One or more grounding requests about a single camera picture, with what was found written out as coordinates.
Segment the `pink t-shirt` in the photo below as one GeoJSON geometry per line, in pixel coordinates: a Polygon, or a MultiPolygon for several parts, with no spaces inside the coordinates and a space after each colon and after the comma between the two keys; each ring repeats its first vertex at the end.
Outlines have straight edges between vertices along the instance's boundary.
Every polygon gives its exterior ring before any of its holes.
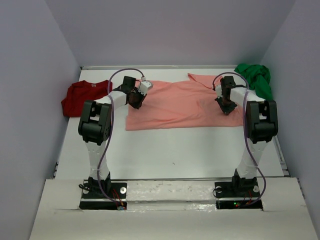
{"type": "Polygon", "coordinates": [[[126,131],[242,126],[241,107],[229,115],[220,109],[213,90],[213,85],[220,83],[218,79],[213,75],[187,76],[188,80],[178,82],[154,80],[141,107],[129,107],[126,131]]]}

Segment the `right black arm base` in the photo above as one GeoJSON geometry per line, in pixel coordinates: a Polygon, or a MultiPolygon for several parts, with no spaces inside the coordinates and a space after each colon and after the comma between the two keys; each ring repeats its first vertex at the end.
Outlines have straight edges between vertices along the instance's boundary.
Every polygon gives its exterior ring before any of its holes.
{"type": "Polygon", "coordinates": [[[240,177],[235,170],[231,181],[218,181],[212,190],[218,210],[263,209],[256,177],[240,177]]]}

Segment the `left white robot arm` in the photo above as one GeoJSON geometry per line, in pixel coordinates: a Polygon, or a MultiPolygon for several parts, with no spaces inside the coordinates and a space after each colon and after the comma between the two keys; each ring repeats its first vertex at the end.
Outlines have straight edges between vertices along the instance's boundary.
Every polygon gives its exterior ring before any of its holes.
{"type": "Polygon", "coordinates": [[[107,96],[84,102],[78,133],[87,147],[90,172],[87,182],[79,187],[96,198],[110,199],[109,194],[114,189],[106,152],[113,133],[115,110],[125,105],[139,109],[152,88],[153,84],[144,78],[138,81],[125,76],[122,84],[107,96]]]}

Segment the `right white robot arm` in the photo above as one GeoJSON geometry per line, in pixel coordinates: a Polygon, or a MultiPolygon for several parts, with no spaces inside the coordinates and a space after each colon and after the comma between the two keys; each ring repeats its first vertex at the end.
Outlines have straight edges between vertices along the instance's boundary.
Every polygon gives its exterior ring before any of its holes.
{"type": "Polygon", "coordinates": [[[245,150],[231,181],[215,183],[217,198],[240,198],[246,193],[258,196],[259,163],[267,144],[278,134],[277,103],[257,96],[249,83],[237,84],[234,74],[219,74],[212,82],[222,113],[230,115],[242,109],[245,150]]]}

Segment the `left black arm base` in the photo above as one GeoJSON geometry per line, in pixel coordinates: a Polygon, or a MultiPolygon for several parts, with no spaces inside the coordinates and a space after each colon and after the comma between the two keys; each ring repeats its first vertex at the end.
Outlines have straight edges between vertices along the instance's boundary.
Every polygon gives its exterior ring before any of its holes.
{"type": "Polygon", "coordinates": [[[113,181],[108,176],[100,183],[90,177],[79,184],[81,210],[124,211],[127,209],[128,184],[124,181],[113,181]]]}

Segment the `green crumpled t-shirt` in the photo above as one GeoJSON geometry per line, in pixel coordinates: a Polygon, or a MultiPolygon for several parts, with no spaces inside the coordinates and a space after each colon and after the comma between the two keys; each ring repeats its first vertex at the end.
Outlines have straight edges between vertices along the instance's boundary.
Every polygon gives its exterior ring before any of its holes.
{"type": "Polygon", "coordinates": [[[259,64],[239,64],[234,71],[243,76],[249,83],[249,89],[254,90],[256,95],[265,100],[273,100],[273,94],[270,87],[270,70],[259,64]]]}

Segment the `red folded t-shirt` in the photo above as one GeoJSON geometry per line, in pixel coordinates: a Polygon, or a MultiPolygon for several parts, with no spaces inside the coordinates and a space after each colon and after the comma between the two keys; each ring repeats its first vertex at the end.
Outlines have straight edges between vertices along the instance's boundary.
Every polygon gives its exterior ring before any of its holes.
{"type": "Polygon", "coordinates": [[[64,117],[77,118],[82,114],[84,102],[101,99],[112,91],[113,83],[104,80],[98,83],[91,83],[85,80],[73,83],[67,90],[66,97],[61,101],[62,114],[64,117]]]}

